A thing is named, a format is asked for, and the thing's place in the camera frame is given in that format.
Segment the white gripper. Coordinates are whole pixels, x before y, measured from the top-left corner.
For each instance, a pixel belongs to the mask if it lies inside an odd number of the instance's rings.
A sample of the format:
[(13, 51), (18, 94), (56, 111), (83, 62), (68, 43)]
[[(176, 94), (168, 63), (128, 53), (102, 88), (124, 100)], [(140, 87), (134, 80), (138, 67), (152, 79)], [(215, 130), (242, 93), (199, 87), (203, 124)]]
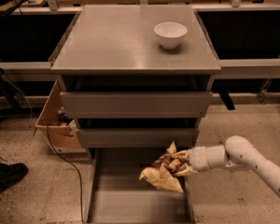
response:
[(175, 173), (175, 176), (188, 176), (198, 172), (205, 172), (209, 170), (209, 164), (206, 157), (206, 147), (194, 147), (192, 150), (185, 149), (174, 154), (175, 157), (187, 160), (192, 166), (187, 166), (184, 170)]

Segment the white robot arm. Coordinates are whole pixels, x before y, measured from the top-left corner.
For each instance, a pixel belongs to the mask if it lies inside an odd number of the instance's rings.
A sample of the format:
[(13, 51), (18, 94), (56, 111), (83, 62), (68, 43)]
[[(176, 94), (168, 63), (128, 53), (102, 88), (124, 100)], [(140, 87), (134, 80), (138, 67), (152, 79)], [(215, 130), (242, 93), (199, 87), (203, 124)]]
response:
[(266, 159), (247, 139), (239, 135), (229, 137), (224, 145), (193, 147), (175, 154), (186, 160), (186, 169), (176, 173), (187, 176), (216, 168), (251, 170), (280, 198), (280, 166)]

